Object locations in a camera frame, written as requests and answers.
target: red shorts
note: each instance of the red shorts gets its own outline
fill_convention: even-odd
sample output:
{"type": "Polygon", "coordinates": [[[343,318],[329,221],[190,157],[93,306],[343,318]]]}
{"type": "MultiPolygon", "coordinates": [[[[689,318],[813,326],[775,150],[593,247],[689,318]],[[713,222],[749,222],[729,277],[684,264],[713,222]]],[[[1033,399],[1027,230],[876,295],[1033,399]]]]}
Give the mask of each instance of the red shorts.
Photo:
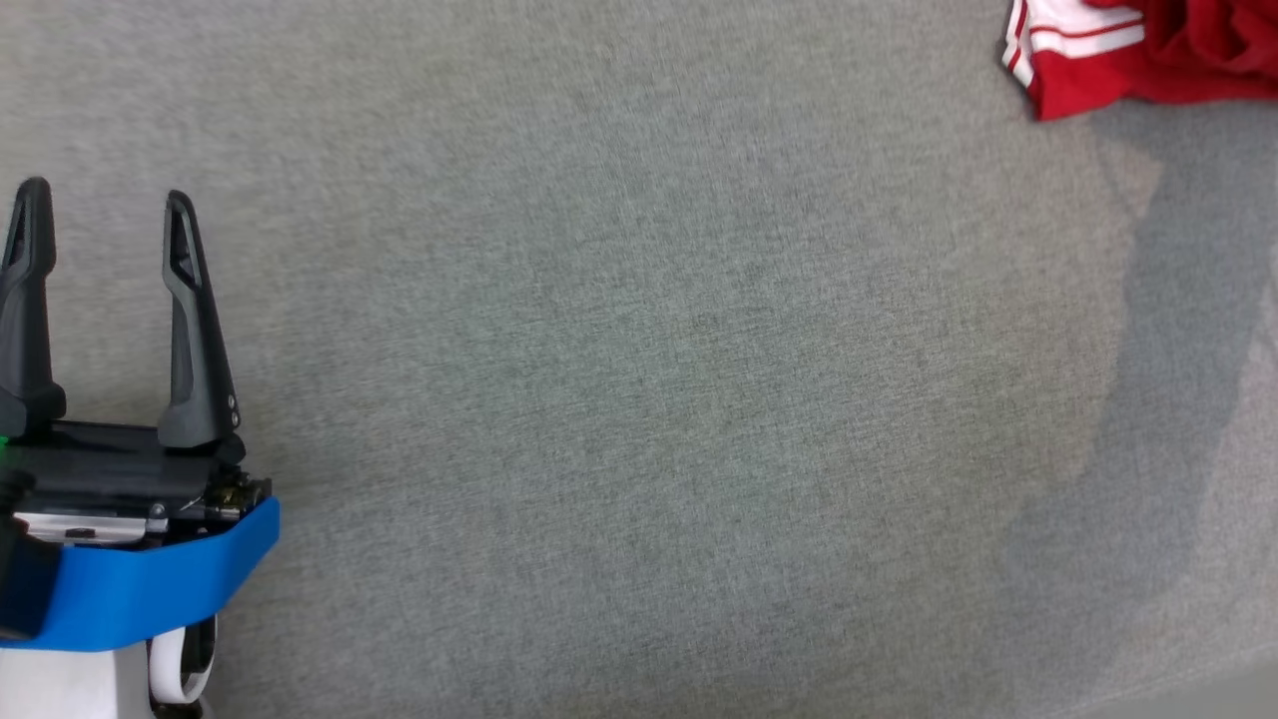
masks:
{"type": "Polygon", "coordinates": [[[1003,64],[1029,89],[1040,120],[1122,97],[1171,103],[1278,98],[1278,82],[1260,74],[1231,74],[1199,60],[1168,64],[1146,47],[1145,32],[1145,15],[1125,5],[1012,0],[1003,64]]]}

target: gray fabric surface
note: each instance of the gray fabric surface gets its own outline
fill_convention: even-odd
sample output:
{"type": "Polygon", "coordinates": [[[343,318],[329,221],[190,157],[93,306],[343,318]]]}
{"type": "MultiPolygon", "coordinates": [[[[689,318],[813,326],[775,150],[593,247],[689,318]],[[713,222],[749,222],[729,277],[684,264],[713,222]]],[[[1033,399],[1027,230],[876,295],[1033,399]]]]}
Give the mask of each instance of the gray fabric surface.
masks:
{"type": "Polygon", "coordinates": [[[1035,125],[1006,6],[10,4],[72,416],[170,186],[285,535],[276,716],[1048,716],[1278,642],[1274,110],[1035,125]]]}

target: white stripe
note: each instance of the white stripe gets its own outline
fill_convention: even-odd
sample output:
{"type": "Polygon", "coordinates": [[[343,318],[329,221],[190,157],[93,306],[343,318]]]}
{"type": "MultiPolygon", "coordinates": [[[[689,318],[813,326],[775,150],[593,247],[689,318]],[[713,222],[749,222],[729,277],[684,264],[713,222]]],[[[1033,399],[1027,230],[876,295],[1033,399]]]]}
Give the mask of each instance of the white stripe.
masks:
{"type": "MultiPolygon", "coordinates": [[[[1025,0],[1012,0],[1012,19],[1007,20],[1007,34],[1003,36],[1003,41],[1007,47],[1003,49],[1003,64],[1011,68],[1012,56],[1016,55],[1017,47],[1020,47],[1021,38],[1016,36],[1016,26],[1021,22],[1021,13],[1025,11],[1025,0]]],[[[1029,18],[1025,18],[1025,24],[1029,24],[1029,18]]]]}
{"type": "Polygon", "coordinates": [[[1016,38],[1016,43],[1021,49],[1021,57],[1016,63],[1016,68],[1012,68],[1012,75],[1016,79],[1025,83],[1029,88],[1030,83],[1034,82],[1034,47],[1030,45],[1030,18],[1025,18],[1025,24],[1021,26],[1021,36],[1016,38]]]}
{"type": "Polygon", "coordinates": [[[1049,26],[1066,33],[1095,32],[1141,19],[1131,8],[1093,8],[1084,0],[1033,0],[1030,24],[1049,26]]]}
{"type": "Polygon", "coordinates": [[[1048,29],[1039,29],[1030,36],[1034,52],[1047,50],[1071,60],[1090,57],[1128,45],[1136,45],[1141,40],[1145,40],[1145,26],[1131,26],[1088,37],[1065,37],[1048,29]]]}
{"type": "Polygon", "coordinates": [[[1007,34],[1003,37],[1006,47],[1003,47],[1003,64],[1011,70],[1012,77],[1021,80],[1021,84],[1029,87],[1034,82],[1034,65],[1030,63],[1030,52],[1033,51],[1029,45],[1029,9],[1025,6],[1026,0],[1012,0],[1012,14],[1007,20],[1007,34]],[[1021,26],[1020,34],[1016,34],[1016,26],[1021,26]]]}

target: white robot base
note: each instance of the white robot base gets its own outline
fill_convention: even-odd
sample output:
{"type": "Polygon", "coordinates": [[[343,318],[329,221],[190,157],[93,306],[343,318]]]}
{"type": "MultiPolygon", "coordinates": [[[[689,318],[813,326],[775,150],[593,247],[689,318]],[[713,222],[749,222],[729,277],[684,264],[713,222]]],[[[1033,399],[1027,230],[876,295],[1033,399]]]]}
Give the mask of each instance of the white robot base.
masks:
{"type": "MultiPolygon", "coordinates": [[[[216,619],[211,623],[216,636],[216,619]]],[[[5,719],[216,719],[203,697],[213,668],[183,672],[187,628],[114,651],[0,649],[5,719]]]]}

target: blue tape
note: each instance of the blue tape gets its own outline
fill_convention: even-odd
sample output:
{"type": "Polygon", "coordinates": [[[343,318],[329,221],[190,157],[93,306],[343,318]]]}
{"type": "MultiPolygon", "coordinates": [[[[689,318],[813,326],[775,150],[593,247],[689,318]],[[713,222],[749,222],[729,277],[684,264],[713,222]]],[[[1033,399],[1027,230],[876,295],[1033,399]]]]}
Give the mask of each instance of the blue tape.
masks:
{"type": "Polygon", "coordinates": [[[196,624],[221,612],[279,539],[270,498],[208,539],[146,552],[65,547],[43,631],[0,649],[107,651],[196,624]]]}

